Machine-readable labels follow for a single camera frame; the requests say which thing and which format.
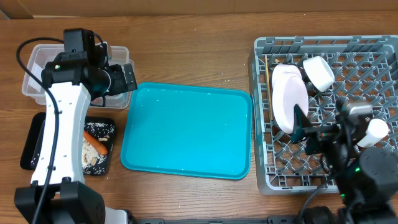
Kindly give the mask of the pink bowl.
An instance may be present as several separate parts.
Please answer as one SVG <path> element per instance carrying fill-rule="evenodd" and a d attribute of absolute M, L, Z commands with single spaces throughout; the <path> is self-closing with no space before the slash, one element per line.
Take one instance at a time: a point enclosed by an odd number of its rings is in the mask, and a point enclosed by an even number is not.
<path fill-rule="evenodd" d="M 278 64 L 275 66 L 275 68 L 272 71 L 272 76 L 271 76 L 271 83 L 272 86 L 274 86 L 277 82 L 277 80 L 282 76 L 283 73 L 293 73 L 299 78 L 302 78 L 302 74 L 299 70 L 299 68 L 296 65 L 289 65 L 289 64 Z"/>

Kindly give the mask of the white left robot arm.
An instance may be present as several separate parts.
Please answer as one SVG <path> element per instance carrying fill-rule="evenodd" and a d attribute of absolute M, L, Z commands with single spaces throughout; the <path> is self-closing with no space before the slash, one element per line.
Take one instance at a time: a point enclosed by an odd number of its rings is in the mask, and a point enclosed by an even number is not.
<path fill-rule="evenodd" d="M 131 63 L 106 63 L 106 53 L 58 54 L 42 71 L 46 117 L 39 161 L 30 186 L 14 203 L 29 223 L 135 223 L 129 210 L 108 208 L 85 185 L 82 147 L 92 100 L 136 90 Z"/>

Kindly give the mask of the pink plate with peanuts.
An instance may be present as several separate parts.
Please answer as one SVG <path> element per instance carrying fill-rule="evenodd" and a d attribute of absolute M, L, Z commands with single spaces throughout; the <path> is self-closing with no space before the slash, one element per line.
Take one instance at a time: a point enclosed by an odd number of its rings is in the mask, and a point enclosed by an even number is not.
<path fill-rule="evenodd" d="M 272 110 L 278 127 L 287 134 L 293 132 L 295 105 L 308 115 L 308 93 L 303 80 L 296 74 L 285 72 L 273 87 Z"/>

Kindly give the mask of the orange carrot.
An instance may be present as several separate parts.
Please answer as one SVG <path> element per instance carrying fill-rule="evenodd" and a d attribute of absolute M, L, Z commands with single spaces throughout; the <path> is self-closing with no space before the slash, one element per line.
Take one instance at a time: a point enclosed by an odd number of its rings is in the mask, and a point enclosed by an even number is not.
<path fill-rule="evenodd" d="M 83 154 L 88 156 L 106 156 L 108 150 L 101 142 L 94 138 L 91 134 L 83 132 Z"/>

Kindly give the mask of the white plastic cup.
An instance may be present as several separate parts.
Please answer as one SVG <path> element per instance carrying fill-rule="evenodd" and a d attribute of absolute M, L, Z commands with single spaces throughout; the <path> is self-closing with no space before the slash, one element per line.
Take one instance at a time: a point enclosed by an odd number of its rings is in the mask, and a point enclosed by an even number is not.
<path fill-rule="evenodd" d="M 387 136 L 389 127 L 381 119 L 370 120 L 365 136 L 357 143 L 359 147 L 372 147 Z"/>

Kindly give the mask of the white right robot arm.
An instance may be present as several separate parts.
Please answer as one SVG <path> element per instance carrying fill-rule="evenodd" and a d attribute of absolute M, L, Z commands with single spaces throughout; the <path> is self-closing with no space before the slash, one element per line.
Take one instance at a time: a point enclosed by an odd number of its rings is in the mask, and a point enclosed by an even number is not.
<path fill-rule="evenodd" d="M 334 215 L 328 207 L 304 204 L 295 223 L 397 223 L 389 201 L 397 193 L 397 158 L 375 145 L 388 132 L 376 125 L 367 102 L 336 103 L 335 123 L 314 126 L 294 106 L 293 143 L 305 142 L 306 155 L 320 155 L 329 178 L 312 195 L 334 181 L 344 207 Z"/>

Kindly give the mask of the white bowl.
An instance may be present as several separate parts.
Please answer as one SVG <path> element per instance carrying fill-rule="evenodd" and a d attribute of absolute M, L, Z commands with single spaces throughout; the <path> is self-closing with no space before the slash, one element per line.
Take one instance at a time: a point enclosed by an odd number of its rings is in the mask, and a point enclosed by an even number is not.
<path fill-rule="evenodd" d="M 331 67 L 321 56 L 304 60 L 303 68 L 313 86 L 320 92 L 326 91 L 335 82 Z"/>

